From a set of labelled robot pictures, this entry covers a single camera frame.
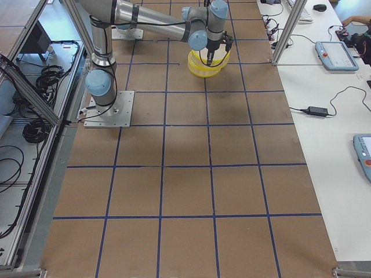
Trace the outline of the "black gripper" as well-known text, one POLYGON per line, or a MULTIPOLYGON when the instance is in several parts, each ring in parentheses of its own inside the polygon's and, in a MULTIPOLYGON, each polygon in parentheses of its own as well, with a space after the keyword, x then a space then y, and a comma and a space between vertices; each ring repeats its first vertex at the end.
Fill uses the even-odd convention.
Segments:
POLYGON ((207 65, 211 65, 211 63, 212 63, 212 54, 211 53, 214 53, 219 47, 220 47, 220 41, 208 40, 208 44, 207 44, 207 50, 208 50, 207 65))

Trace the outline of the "person forearm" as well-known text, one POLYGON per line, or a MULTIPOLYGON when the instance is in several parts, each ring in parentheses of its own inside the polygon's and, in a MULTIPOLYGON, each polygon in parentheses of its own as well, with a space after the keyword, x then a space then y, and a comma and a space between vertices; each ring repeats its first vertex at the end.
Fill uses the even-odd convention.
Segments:
POLYGON ((370 22, 370 16, 350 16, 344 19, 341 23, 343 27, 348 26, 350 23, 359 23, 363 25, 368 25, 370 22))

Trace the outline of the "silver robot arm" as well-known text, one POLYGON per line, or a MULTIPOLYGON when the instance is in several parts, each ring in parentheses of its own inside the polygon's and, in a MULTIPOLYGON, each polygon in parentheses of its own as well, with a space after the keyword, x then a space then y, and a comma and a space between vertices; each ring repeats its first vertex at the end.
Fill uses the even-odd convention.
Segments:
POLYGON ((182 18, 147 9, 128 1, 81 1, 89 14, 93 34, 93 68, 115 71, 112 53, 112 26, 140 28, 167 38, 187 42, 192 50, 207 49, 207 66, 220 45, 228 52, 233 38, 224 29, 228 13, 225 1, 212 1, 204 7, 184 7, 182 18))

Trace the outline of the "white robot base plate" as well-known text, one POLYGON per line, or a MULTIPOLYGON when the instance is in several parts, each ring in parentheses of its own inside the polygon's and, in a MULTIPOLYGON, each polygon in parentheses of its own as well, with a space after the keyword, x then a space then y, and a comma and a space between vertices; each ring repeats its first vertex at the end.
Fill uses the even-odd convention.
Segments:
POLYGON ((117 99, 113 106, 108 109, 96 105, 93 97, 90 98, 90 106, 95 106, 89 109, 86 113, 86 120, 84 120, 85 128, 116 128, 116 127, 130 127, 132 109, 134 103, 134 91, 119 91, 117 99))

